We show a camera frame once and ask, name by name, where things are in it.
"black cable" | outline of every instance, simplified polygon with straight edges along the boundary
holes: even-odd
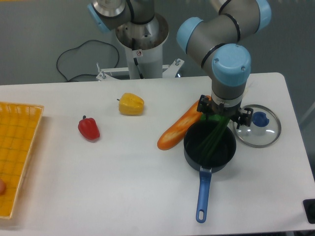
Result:
[[[76,81],[76,80],[74,80],[74,79],[76,79],[76,78],[78,78],[78,77],[81,77],[81,76],[97,76],[97,74],[80,74],[80,75],[76,75],[76,76],[72,77],[71,79],[67,79],[67,77],[66,77],[66,76],[59,70],[59,68],[58,68],[59,59],[61,58],[61,56],[62,56],[63,54],[65,54],[65,53],[67,53],[67,52],[69,52],[69,51],[72,51],[72,50],[79,49],[79,48],[81,48],[83,45],[85,45],[85,44],[87,44],[87,43],[89,43],[89,42],[103,43],[103,44],[106,44],[106,45],[109,45],[109,46],[113,47],[113,48],[116,50],[117,56],[118,56],[117,62],[116,62],[116,64],[115,64],[114,68],[116,68],[116,66],[118,65],[118,62],[119,62],[120,57],[119,57],[118,49],[117,49],[114,45],[112,45],[112,44],[110,44],[110,43],[105,43],[105,42],[103,42],[103,41],[99,41],[99,40],[96,40],[96,39],[91,39],[91,40],[88,40],[88,41],[82,43],[80,46],[78,46],[78,47],[76,47],[76,48],[71,48],[71,49],[68,49],[67,51],[64,51],[64,52],[61,53],[60,56],[58,57],[57,63],[56,63],[56,68],[57,68],[58,72],[64,77],[64,79],[66,80],[66,82],[78,82],[78,81]]]

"green vegetable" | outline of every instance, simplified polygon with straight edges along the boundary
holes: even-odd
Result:
[[[218,121],[218,124],[215,129],[212,130],[211,133],[197,147],[197,150],[201,151],[201,155],[198,160],[200,165],[202,165],[205,160],[209,161],[211,159],[230,121],[230,118],[222,117],[220,115],[213,115],[210,116],[208,120],[216,120]]]

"blue pot handle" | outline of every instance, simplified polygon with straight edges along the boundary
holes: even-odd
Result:
[[[196,220],[198,223],[206,222],[211,176],[211,170],[200,168],[200,186],[196,212]]]

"yellow bell pepper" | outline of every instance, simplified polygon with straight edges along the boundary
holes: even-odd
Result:
[[[119,100],[119,111],[126,116],[137,116],[142,114],[144,101],[133,93],[124,93]]]

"metal bracket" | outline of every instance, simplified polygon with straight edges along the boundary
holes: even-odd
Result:
[[[184,60],[178,58],[171,65],[163,65],[162,77],[163,78],[175,78],[176,76],[180,77],[178,71],[184,65],[184,63],[185,63]],[[96,76],[96,79],[99,81],[121,80],[117,79],[116,77],[129,79],[128,67],[100,69],[98,63],[96,65],[99,72],[99,74]]]

